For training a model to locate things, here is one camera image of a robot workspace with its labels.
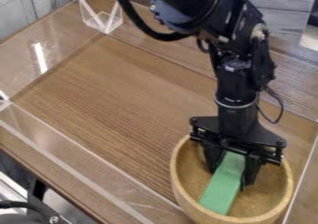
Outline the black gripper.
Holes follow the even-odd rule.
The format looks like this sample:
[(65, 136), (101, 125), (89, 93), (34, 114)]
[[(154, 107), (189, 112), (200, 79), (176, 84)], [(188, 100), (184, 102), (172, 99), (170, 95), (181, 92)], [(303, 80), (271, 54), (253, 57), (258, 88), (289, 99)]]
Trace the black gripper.
[(229, 133), (221, 129), (217, 116), (192, 117), (189, 122), (193, 127), (190, 139), (202, 144), (204, 157), (212, 173), (216, 173), (228, 152), (245, 157), (242, 189), (256, 183), (260, 169), (265, 164), (281, 165), (288, 141), (260, 122), (253, 123), (248, 132), (240, 132), (230, 127)]

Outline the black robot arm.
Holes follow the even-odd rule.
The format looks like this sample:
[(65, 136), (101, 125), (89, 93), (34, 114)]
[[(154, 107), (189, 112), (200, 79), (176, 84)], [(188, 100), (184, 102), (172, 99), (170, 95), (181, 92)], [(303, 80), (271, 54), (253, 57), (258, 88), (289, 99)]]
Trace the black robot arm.
[(265, 164), (283, 163), (287, 140), (258, 121), (260, 93), (276, 79), (271, 32), (263, 13), (249, 0), (152, 0), (153, 13), (169, 28), (198, 36), (218, 77), (216, 116), (190, 119), (190, 138), (202, 143), (208, 167), (216, 172), (232, 152), (244, 158), (241, 182), (256, 183)]

